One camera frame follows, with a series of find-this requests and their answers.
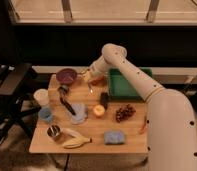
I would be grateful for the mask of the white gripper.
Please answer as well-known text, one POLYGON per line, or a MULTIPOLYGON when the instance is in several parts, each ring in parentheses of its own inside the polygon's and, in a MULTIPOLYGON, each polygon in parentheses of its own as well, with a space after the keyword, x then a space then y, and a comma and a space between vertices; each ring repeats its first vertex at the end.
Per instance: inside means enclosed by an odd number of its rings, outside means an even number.
POLYGON ((109 68, 110 64, 103 56, 100 56, 90 65, 89 71, 83 73, 83 80, 88 83, 92 78, 104 75, 109 68))

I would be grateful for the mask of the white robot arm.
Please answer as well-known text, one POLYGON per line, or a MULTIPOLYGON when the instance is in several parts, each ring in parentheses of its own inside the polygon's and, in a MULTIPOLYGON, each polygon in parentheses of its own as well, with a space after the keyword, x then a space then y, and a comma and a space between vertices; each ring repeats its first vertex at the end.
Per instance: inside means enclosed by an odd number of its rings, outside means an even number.
POLYGON ((181 92, 163 87, 127 59, 124 47, 106 44, 84 72, 91 82, 116 67, 147 104, 150 171, 197 171, 197 130, 193 107, 181 92))

